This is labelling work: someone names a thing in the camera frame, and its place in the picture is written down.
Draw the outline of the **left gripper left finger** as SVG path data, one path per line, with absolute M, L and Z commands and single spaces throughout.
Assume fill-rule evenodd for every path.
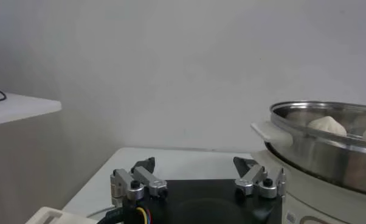
M 156 166 L 155 157 L 138 161 L 130 169 L 114 169 L 110 175 L 111 203 L 118 208 L 124 199 L 139 202 L 146 196 L 164 200 L 168 196 L 168 184 L 153 175 Z

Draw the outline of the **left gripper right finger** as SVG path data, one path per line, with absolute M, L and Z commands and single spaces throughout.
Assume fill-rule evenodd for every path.
M 248 197 L 255 192 L 266 199 L 286 196 L 286 174 L 282 167 L 267 169 L 252 159 L 234 157 L 233 163 L 239 174 L 235 180 L 237 192 Z

